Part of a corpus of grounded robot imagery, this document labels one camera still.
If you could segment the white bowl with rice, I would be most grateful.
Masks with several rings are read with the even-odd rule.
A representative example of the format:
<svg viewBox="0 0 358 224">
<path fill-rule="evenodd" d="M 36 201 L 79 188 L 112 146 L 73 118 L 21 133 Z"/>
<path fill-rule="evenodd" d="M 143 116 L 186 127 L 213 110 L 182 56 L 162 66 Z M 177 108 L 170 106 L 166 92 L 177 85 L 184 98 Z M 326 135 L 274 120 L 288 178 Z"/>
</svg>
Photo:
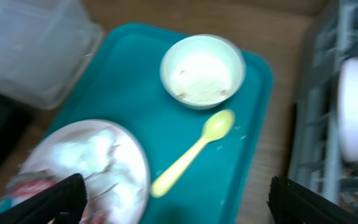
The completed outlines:
<svg viewBox="0 0 358 224">
<path fill-rule="evenodd" d="M 186 37 L 173 44 L 160 64 L 164 89 L 194 110 L 216 107 L 233 96 L 246 77 L 242 52 L 231 41 L 211 34 Z"/>
</svg>

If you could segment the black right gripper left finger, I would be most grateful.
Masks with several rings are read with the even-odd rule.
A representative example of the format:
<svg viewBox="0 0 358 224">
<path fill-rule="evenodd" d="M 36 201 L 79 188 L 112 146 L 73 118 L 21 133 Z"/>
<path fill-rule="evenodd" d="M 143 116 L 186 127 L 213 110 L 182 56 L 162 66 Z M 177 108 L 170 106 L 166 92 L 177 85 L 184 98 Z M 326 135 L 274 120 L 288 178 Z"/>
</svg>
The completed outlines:
<svg viewBox="0 0 358 224">
<path fill-rule="evenodd" d="M 0 224 L 79 224 L 87 202 L 83 176 L 76 173 L 0 213 Z"/>
</svg>

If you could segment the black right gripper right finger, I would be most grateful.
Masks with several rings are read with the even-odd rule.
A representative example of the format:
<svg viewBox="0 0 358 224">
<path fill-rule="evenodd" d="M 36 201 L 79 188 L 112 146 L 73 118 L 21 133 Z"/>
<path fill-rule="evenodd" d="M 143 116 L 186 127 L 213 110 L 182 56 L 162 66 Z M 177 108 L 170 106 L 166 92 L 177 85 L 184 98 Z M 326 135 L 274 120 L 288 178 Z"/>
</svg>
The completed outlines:
<svg viewBox="0 0 358 224">
<path fill-rule="evenodd" d="M 358 216 L 281 175 L 272 178 L 267 204 L 275 224 L 358 224 Z"/>
</svg>

